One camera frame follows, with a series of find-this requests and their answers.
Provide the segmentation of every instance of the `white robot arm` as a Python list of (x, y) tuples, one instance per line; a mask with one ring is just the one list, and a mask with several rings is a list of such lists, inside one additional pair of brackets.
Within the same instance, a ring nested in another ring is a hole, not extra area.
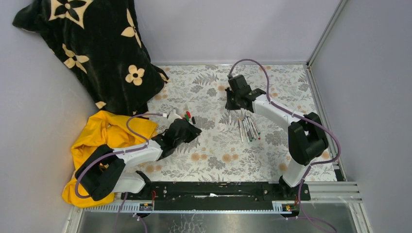
[[(266, 93), (260, 89), (252, 91), (242, 75), (229, 76), (229, 85), (230, 88), (226, 89), (226, 109), (237, 110), (243, 108), (249, 110), (268, 118), (288, 133), (289, 152), (292, 159), (287, 171), (280, 177), (279, 183), (284, 184), (286, 189), (296, 188), (311, 161), (319, 157), (328, 148), (329, 144), (325, 132), (273, 106), (269, 102)], [(303, 115), (303, 113), (295, 112), (275, 100), (271, 99), (270, 101), (293, 112), (293, 115), (305, 117), (321, 124), (319, 116), (315, 113)]]
[(74, 176), (78, 179), (84, 173), (80, 184), (93, 200), (101, 200), (113, 192), (140, 192), (146, 184), (144, 178), (135, 172), (124, 172), (127, 168), (166, 158), (178, 145), (189, 143), (202, 132), (175, 111), (168, 115), (168, 120), (171, 122), (169, 128), (145, 145), (112, 149), (104, 144), (92, 153)]

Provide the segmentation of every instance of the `yellow fabric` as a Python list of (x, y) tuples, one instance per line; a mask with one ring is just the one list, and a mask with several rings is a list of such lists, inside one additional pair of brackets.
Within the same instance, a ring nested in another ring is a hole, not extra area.
[[(128, 119), (129, 116), (119, 116), (106, 111), (99, 111), (91, 116), (79, 138), (71, 147), (74, 168), (77, 170), (102, 144), (107, 144), (111, 148), (123, 148), (143, 143), (142, 138), (127, 129), (126, 121)], [(130, 121), (129, 126), (136, 133), (151, 138), (155, 134), (157, 124), (149, 120), (134, 118)], [(85, 208), (104, 205), (114, 200), (114, 194), (110, 194), (100, 201), (94, 201), (92, 198), (81, 199), (74, 193), (75, 184), (76, 179), (73, 177), (63, 190), (62, 197), (69, 204)], [(79, 185), (79, 193), (83, 196), (88, 195), (82, 185)]]

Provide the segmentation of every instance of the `bundle of markers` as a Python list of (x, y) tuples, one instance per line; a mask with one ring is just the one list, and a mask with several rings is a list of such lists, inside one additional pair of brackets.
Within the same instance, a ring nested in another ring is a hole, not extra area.
[(243, 120), (238, 119), (240, 139), (243, 142), (243, 134), (247, 140), (247, 143), (252, 142), (252, 140), (260, 140), (260, 130), (256, 125), (255, 120), (251, 116), (245, 116)]

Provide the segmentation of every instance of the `white wall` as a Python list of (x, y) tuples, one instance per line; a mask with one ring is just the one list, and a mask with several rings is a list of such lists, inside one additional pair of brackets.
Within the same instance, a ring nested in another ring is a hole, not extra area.
[(306, 61), (339, 0), (135, 0), (154, 63)]
[(69, 149), (96, 107), (39, 35), (12, 26), (30, 2), (0, 2), (0, 231), (57, 233)]
[(312, 70), (374, 232), (411, 232), (412, 1), (352, 0)]

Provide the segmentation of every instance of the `floral mat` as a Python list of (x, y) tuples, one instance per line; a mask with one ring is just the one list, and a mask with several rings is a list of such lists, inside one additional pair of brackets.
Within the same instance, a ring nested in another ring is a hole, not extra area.
[[(261, 140), (241, 142), (237, 119), (245, 110), (224, 108), (227, 74), (231, 66), (163, 66), (170, 82), (149, 102), (149, 112), (168, 113), (171, 109), (189, 110), (196, 127), (203, 132), (189, 144), (182, 144), (163, 160), (141, 164), (152, 181), (277, 181), (291, 159), (286, 132), (268, 119), (252, 114), (261, 130)], [(302, 65), (266, 66), (270, 76), (270, 95), (302, 113), (316, 112)], [(242, 74), (252, 89), (266, 90), (262, 70), (254, 65), (239, 65), (234, 75)], [(167, 120), (152, 117), (158, 132), (168, 128)], [(319, 160), (329, 159), (325, 151)], [(314, 166), (308, 181), (335, 181), (332, 164)]]

